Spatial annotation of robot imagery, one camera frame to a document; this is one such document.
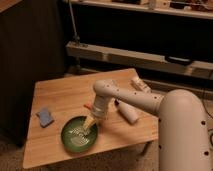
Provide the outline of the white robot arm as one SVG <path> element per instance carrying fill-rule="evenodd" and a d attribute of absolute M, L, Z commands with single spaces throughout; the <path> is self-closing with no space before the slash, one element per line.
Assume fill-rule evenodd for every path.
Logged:
<path fill-rule="evenodd" d="M 94 119 L 106 115 L 112 98 L 159 117 L 159 171 L 211 171 L 205 107 L 195 94 L 184 89 L 145 93 L 120 88 L 110 79 L 97 80 L 93 91 Z"/>

